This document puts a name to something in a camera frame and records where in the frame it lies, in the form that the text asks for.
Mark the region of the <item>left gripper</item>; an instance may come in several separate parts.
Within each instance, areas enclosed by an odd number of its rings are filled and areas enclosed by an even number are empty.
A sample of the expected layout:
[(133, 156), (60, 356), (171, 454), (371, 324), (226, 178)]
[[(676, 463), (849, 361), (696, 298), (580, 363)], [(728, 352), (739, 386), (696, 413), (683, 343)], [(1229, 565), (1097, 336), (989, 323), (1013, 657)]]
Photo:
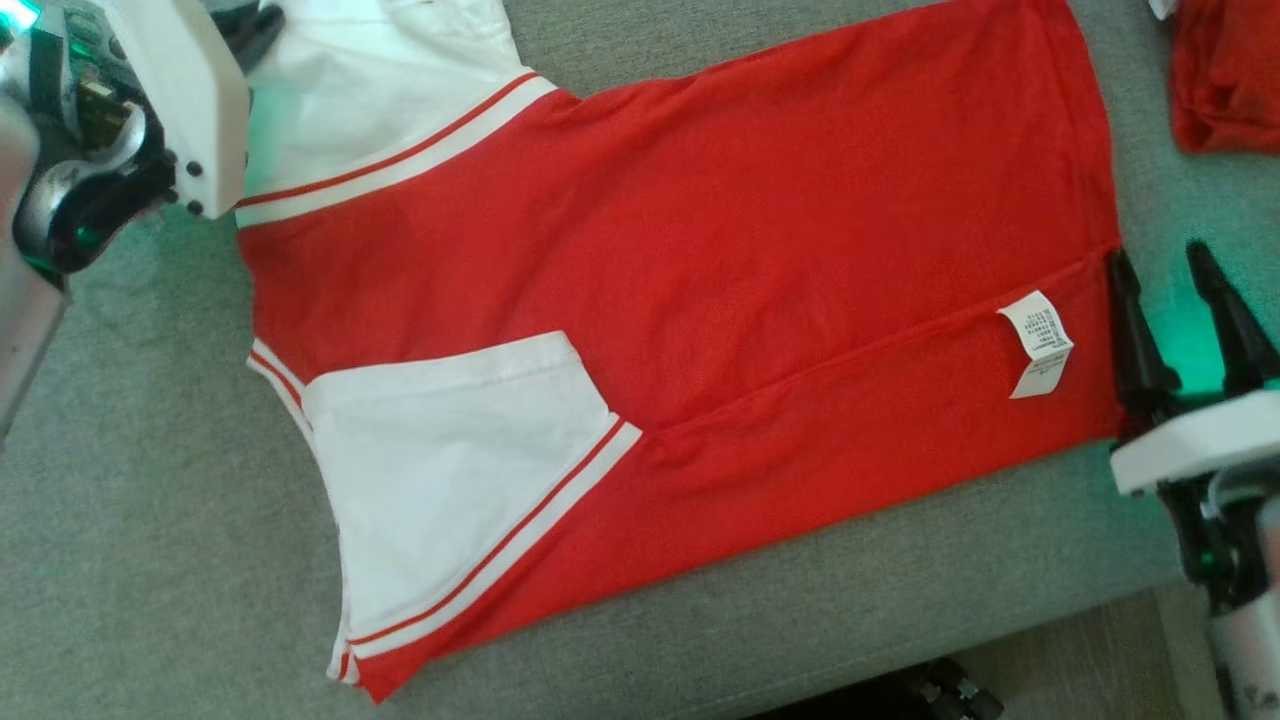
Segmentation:
[(3, 274), (70, 275), (132, 222), (204, 219), (244, 196), (244, 73), (285, 28), (276, 4), (3, 4)]

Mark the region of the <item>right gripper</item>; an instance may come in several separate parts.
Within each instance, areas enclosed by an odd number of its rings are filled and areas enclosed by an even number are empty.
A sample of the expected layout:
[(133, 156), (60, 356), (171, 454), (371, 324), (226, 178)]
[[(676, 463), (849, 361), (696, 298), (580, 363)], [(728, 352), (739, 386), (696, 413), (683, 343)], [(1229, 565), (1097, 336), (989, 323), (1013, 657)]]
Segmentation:
[(1279, 378), (1279, 351), (1207, 243), (1190, 241), (1187, 260), (1212, 316), (1222, 392), (1244, 396), (1164, 421), (1181, 379), (1158, 350), (1130, 258), (1115, 249), (1106, 272), (1123, 424), (1156, 427), (1115, 448), (1110, 468), (1120, 495), (1164, 503), (1184, 578), (1213, 611), (1234, 611), (1277, 579), (1279, 396), (1262, 388)]

